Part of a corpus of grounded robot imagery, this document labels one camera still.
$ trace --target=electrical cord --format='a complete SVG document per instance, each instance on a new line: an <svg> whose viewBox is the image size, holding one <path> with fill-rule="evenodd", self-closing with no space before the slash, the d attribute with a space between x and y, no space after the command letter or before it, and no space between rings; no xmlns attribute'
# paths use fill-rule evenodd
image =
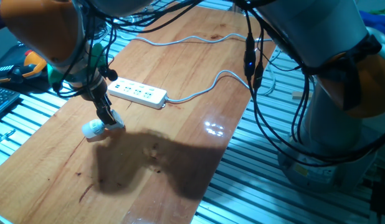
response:
<svg viewBox="0 0 385 224"><path fill-rule="evenodd" d="M243 35L240 35L240 34L229 34L229 35L227 35L227 36L225 36L225 37L223 37L223 38L221 38L221 39L219 39L219 40L206 40L206 39L203 39L203 38L201 38L201 37L197 37L197 36L194 35L194 36L186 37L186 38L184 38L184 39L177 40L177 41L174 41L174 42L169 42L169 43L163 43L163 44L161 44L161 43L154 43L154 42L152 42L152 41L150 41L150 40L148 40L148 39L146 39L146 38L144 38L144 37L132 37L132 38L126 38L126 37L123 37L122 35L119 35L119 37L120 37L121 39L123 39L123 40L128 40L128 41L132 41L132 40L142 40L142 41L145 41L145 42L147 42L147 43L149 43L149 44L151 44L151 45L153 45L153 46L168 46L168 45L173 45L173 44L179 44L179 43L184 42L184 41L189 40L189 39L198 39L198 40L201 40L201 41L203 41L203 42L207 42L207 43L209 43L209 44L216 44L216 43L222 42L222 41L224 41L224 40L226 40L227 38L232 37L232 36L236 36L236 37L240 37L240 38L242 38L242 39L246 39L246 37L244 37Z"/></svg>
<svg viewBox="0 0 385 224"><path fill-rule="evenodd" d="M173 99L167 98L166 101L168 101L170 103L184 103L184 102L189 101L189 100L191 100L191 99L193 99L193 98L195 98L195 97L197 97L199 95L207 93L207 92L213 90L213 88L216 86L217 81L219 81L219 77L220 77L220 75L222 73L230 73L234 78L236 78L239 82L241 82L241 84L243 84L246 87L246 89L249 90L249 86L237 74L235 74L234 72L229 71L229 70L223 70L223 71L220 71L216 75L213 84L208 89L200 91L200 92L197 92L197 93L194 93L194 94L192 94L192 95L190 95L188 97L185 97L183 99L180 99L180 100L173 100ZM270 87L270 89L267 90L265 93L258 93L258 95L267 96L267 95L271 94L274 91L274 87L275 87L275 78L273 79L273 83L272 83L272 86Z"/></svg>
<svg viewBox="0 0 385 224"><path fill-rule="evenodd" d="M235 73L232 72L232 71L223 70L223 71L220 71L220 72L216 75L213 84L212 84L211 87L209 87L208 89L206 89L206 90L204 90L204 91L200 91L200 92L198 92L198 93L194 93L194 94L192 94L191 96L185 97L185 98L180 99L180 100L172 100L172 99L170 99L170 98L167 98L166 101L168 101L168 102L170 102L170 103L183 103L183 102L185 102L185 101L191 100L191 99L194 98L194 97L197 97L197 96L199 96L199 95L202 95L202 94L204 94L204 93L207 93L207 92L211 91L211 90L216 86L216 83L217 83L217 81L218 81L220 75L221 75L222 73L225 73L225 72L230 73L230 74L231 74L233 77L235 77L239 82L241 82L241 84L243 84L246 88L249 88L248 85L243 81L243 79L241 79L237 74L235 74Z"/></svg>

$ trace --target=cable connector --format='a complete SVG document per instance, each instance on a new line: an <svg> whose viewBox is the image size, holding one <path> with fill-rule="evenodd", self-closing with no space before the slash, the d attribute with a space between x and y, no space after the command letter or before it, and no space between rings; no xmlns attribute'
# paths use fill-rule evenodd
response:
<svg viewBox="0 0 385 224"><path fill-rule="evenodd" d="M244 73L247 79L250 80L255 73L256 64L255 39L251 32L248 33L245 43Z"/></svg>
<svg viewBox="0 0 385 224"><path fill-rule="evenodd" d="M255 69L254 90L258 90L262 85L263 73L264 73L263 63L259 62L259 64L256 66L256 69Z"/></svg>

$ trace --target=white power strip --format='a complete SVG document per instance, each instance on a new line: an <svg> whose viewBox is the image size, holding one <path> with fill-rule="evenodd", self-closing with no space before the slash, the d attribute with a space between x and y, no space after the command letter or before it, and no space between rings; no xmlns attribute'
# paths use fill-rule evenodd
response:
<svg viewBox="0 0 385 224"><path fill-rule="evenodd" d="M166 90L127 80L126 78L118 78L111 83L108 91L113 96L155 109L163 107L167 96Z"/></svg>

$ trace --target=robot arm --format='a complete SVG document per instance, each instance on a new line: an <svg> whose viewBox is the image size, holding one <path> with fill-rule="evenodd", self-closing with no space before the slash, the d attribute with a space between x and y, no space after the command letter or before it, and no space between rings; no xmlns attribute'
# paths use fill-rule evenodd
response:
<svg viewBox="0 0 385 224"><path fill-rule="evenodd" d="M68 74L66 80L72 88L88 89L82 97L94 102L104 126L123 127L116 112L110 109L107 84L101 73L95 70L87 75L90 48L77 2L4 0L1 2L0 13L8 29L41 55L51 66L52 73L60 75L60 82L65 79L64 74ZM59 82L51 84L54 90L61 89Z"/></svg>

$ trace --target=wooden board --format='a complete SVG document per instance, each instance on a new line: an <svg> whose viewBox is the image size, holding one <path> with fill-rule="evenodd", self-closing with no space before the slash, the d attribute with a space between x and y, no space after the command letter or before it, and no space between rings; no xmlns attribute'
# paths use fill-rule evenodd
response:
<svg viewBox="0 0 385 224"><path fill-rule="evenodd" d="M172 18L161 18L152 27ZM255 36L259 25L254 22ZM142 35L170 42L190 35L246 35L243 15L194 8ZM274 44L265 44L270 56ZM245 42L153 47L134 40L112 64L119 76L168 90L170 98L208 88L229 69L243 79ZM72 98L0 166L0 215L17 223L189 223L250 99L234 78L211 92L154 110L110 96L126 130L87 141L94 105Z"/></svg>

